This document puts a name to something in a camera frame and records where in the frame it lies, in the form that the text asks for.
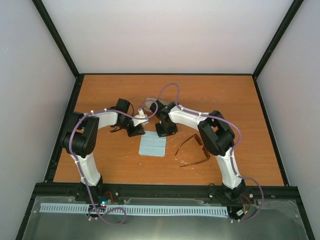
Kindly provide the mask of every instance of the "orange wooden surface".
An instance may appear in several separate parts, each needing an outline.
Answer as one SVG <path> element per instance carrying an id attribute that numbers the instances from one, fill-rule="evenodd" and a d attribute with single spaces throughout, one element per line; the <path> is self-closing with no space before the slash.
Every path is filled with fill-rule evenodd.
<path id="1" fill-rule="evenodd" d="M 87 113 L 102 110 L 117 103 L 118 98 L 130 101 L 137 114 L 146 97 L 158 97 L 162 87 L 175 82 L 180 85 L 179 103 L 202 112 L 218 110 L 225 119 L 235 123 L 243 140 L 235 150 L 240 173 L 255 178 L 264 186 L 283 186 L 278 163 L 251 76 L 200 75 L 86 75 L 75 111 Z M 177 89 L 168 87 L 161 99 L 174 101 Z M 155 131 L 156 117 L 144 126 Z M 99 130 L 94 150 L 96 166 L 105 183 L 122 184 L 221 184 L 222 176 L 214 156 L 198 165 L 204 153 L 195 140 L 179 145 L 196 130 L 178 124 L 178 132 L 166 139 L 164 157 L 139 155 L 141 136 L 128 137 L 125 130 L 110 133 Z M 54 177 L 55 182 L 79 182 L 77 167 L 63 150 Z"/>

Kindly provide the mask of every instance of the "light gray wall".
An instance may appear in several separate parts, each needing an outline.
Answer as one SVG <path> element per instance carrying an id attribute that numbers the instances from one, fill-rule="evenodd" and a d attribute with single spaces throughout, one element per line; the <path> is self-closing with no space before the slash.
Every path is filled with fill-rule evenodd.
<path id="1" fill-rule="evenodd" d="M 293 0 L 44 0 L 82 73 L 255 70 Z"/>
<path id="2" fill-rule="evenodd" d="M 258 78 L 292 186 L 320 239 L 320 1 L 304 1 Z"/>
<path id="3" fill-rule="evenodd" d="M 31 0 L 0 0 L 0 239 L 16 238 L 74 84 Z"/>

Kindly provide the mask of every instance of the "sunglasses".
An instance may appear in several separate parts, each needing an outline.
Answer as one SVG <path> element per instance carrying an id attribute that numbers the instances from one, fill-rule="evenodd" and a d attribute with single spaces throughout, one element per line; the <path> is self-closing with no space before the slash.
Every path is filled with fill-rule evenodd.
<path id="1" fill-rule="evenodd" d="M 203 163 L 203 162 L 205 162 L 205 161 L 208 161 L 208 160 L 210 159 L 210 154 L 209 154 L 208 150 L 205 148 L 205 145 L 204 145 L 203 142 L 201 141 L 201 138 L 198 136 L 198 134 L 194 134 L 194 135 L 192 135 L 191 137 L 189 137 L 187 140 L 185 140 L 185 141 L 179 146 L 178 150 L 177 150 L 176 153 L 175 153 L 175 156 L 178 154 L 179 149 L 182 147 L 182 145 L 185 144 L 186 142 L 188 142 L 188 141 L 189 141 L 190 139 L 192 139 L 192 138 L 194 138 L 194 139 L 197 141 L 197 143 L 198 143 L 200 146 L 202 146 L 202 150 L 203 150 L 203 152 L 204 152 L 204 154 L 205 154 L 206 159 L 205 159 L 205 160 L 198 161 L 198 162 L 188 163 L 188 164 L 186 164 L 186 165 L 180 166 L 180 168 L 183 168 L 183 167 L 186 167 L 186 166 L 190 166 L 190 165 L 201 164 L 201 163 Z"/>

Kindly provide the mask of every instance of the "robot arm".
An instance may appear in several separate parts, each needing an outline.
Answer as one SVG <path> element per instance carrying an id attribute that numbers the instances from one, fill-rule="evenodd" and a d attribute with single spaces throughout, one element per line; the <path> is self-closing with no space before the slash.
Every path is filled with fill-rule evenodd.
<path id="1" fill-rule="evenodd" d="M 120 98 L 113 109 L 127 113 L 129 106 L 130 102 Z M 145 118 L 145 115 L 141 114 L 143 114 L 143 112 L 140 112 L 140 115 L 138 116 Z M 65 129 L 63 130 L 61 144 L 69 154 L 69 141 L 71 132 L 73 131 L 76 123 L 83 116 L 83 113 L 73 112 L 68 119 Z M 133 137 L 145 134 L 145 131 L 141 124 L 146 122 L 147 120 L 132 120 L 130 117 L 111 111 L 93 114 L 83 121 L 83 123 L 78 128 L 78 130 L 83 130 L 83 132 L 75 132 L 71 147 L 72 151 L 78 158 L 81 169 L 86 177 L 89 186 L 96 186 L 101 179 L 101 175 L 97 170 L 93 154 L 93 150 L 96 146 L 98 129 L 107 126 L 119 127 L 120 129 L 125 129 L 129 137 Z M 75 157 L 73 155 L 71 155 L 71 157 L 76 163 Z"/>
<path id="2" fill-rule="evenodd" d="M 235 134 L 230 126 L 220 120 L 209 117 L 199 116 L 196 111 L 184 108 L 194 114 L 187 113 L 179 109 L 174 102 L 167 106 L 157 101 L 159 106 L 156 116 L 160 123 L 155 125 L 159 137 L 174 135 L 178 129 L 176 124 L 183 124 L 195 130 L 198 130 L 205 148 L 215 156 L 222 174 L 222 185 L 224 186 L 225 196 L 229 199 L 237 198 L 245 188 L 245 182 L 236 175 L 239 174 L 234 155 L 233 165 L 236 173 L 234 173 L 230 151 L 234 146 Z M 154 112 L 155 104 L 150 106 Z M 211 113 L 203 112 L 203 115 L 212 115 L 223 119 L 223 116 L 218 111 Z"/>

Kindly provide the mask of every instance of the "black metal frame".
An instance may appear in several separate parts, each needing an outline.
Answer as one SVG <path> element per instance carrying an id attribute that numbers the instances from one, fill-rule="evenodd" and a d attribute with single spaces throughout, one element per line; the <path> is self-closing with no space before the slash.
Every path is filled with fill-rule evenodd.
<path id="1" fill-rule="evenodd" d="M 62 146 L 59 144 L 62 129 L 65 126 L 66 120 L 69 115 L 73 112 L 76 106 L 76 102 L 79 96 L 79 92 L 84 80 L 85 74 L 101 74 L 101 73 L 85 73 L 79 74 L 66 46 L 64 45 L 54 23 L 52 22 L 44 4 L 41 0 L 32 0 L 35 7 L 37 8 L 39 14 L 41 15 L 45 25 L 47 26 L 49 32 L 51 33 L 54 41 L 56 42 L 59 50 L 61 51 L 66 63 L 70 67 L 73 75 L 75 76 L 75 84 L 72 90 L 71 97 L 69 99 L 68 106 L 66 108 L 64 118 L 61 124 L 60 131 L 54 146 L 54 150 L 49 162 L 47 172 L 45 174 L 44 182 L 37 183 L 34 187 L 29 205 L 26 209 L 23 221 L 21 223 L 19 232 L 16 239 L 22 239 L 24 235 L 25 228 L 28 223 L 29 216 L 31 214 L 32 206 L 35 202 L 37 196 L 73 196 L 78 201 L 90 202 L 88 195 L 86 194 L 86 189 L 82 183 L 56 183 L 53 182 L 60 155 L 62 152 Z M 292 187 L 289 185 L 288 178 L 283 166 L 283 162 L 280 157 L 280 153 L 277 147 L 275 136 L 273 134 L 270 121 L 265 109 L 265 105 L 259 90 L 257 83 L 257 78 L 262 72 L 264 66 L 266 65 L 268 59 L 273 53 L 275 47 L 279 43 L 281 37 L 285 33 L 290 22 L 297 13 L 299 7 L 304 0 L 294 0 L 287 11 L 283 21 L 281 22 L 278 30 L 276 31 L 274 37 L 272 38 L 268 48 L 266 49 L 264 55 L 262 56 L 259 64 L 257 65 L 253 74 L 225 74 L 225 73 L 212 73 L 212 74 L 201 74 L 201 73 L 105 73 L 108 75 L 249 75 L 252 76 L 254 86 L 256 89 L 257 96 L 261 105 L 261 109 L 265 118 L 265 122 L 268 128 L 268 132 L 271 138 L 272 146 L 278 161 L 279 169 L 285 186 L 263 186 L 263 195 L 266 199 L 279 199 L 279 200 L 295 200 L 304 223 L 307 235 L 310 240 L 315 239 L 313 231 L 311 229 L 303 202 L 301 200 L 299 191 L 297 187 Z M 115 200 L 122 202 L 129 198 L 174 198 L 174 199 L 199 199 L 208 203 L 219 203 L 223 206 L 234 207 L 239 206 L 239 202 L 229 202 L 224 198 L 221 198 L 221 195 L 218 193 L 221 191 L 221 186 L 209 185 L 209 186 L 186 186 L 186 185 L 144 185 L 144 184 L 102 184 L 104 189 L 108 189 L 115 196 Z M 256 186 L 248 186 L 245 189 L 246 194 L 253 194 L 255 199 L 261 197 L 261 193 Z"/>

